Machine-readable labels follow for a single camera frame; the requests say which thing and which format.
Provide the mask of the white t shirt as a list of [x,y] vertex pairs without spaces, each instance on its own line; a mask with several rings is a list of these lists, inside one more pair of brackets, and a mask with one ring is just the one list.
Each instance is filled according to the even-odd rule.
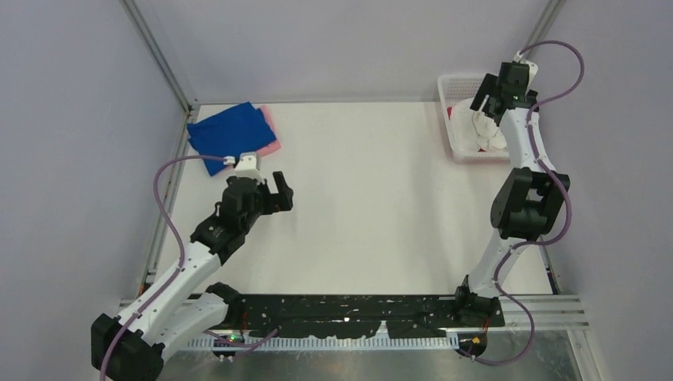
[[451,128],[458,147],[467,152],[507,154],[507,143],[499,127],[483,111],[470,109],[472,98],[453,106]]

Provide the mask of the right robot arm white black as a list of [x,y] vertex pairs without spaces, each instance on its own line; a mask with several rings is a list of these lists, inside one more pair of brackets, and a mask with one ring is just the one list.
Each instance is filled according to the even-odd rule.
[[502,63],[498,74],[485,75],[470,105],[500,128],[512,169],[490,209],[489,244],[456,289],[453,318],[462,326],[494,322],[506,276],[523,249],[552,230],[570,187],[568,175],[546,160],[537,136],[539,106],[530,76],[526,63]]

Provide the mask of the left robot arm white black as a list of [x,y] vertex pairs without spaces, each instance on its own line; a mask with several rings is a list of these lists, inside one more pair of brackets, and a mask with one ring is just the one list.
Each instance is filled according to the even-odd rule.
[[234,302],[238,293],[222,283],[192,305],[182,304],[244,244],[259,217],[292,210],[292,188],[281,171],[272,175],[275,193],[264,179],[229,177],[213,213],[181,244],[173,270],[116,316],[101,314],[93,322],[91,363],[102,379],[156,380],[189,340],[218,323],[232,329],[242,322],[244,309]]

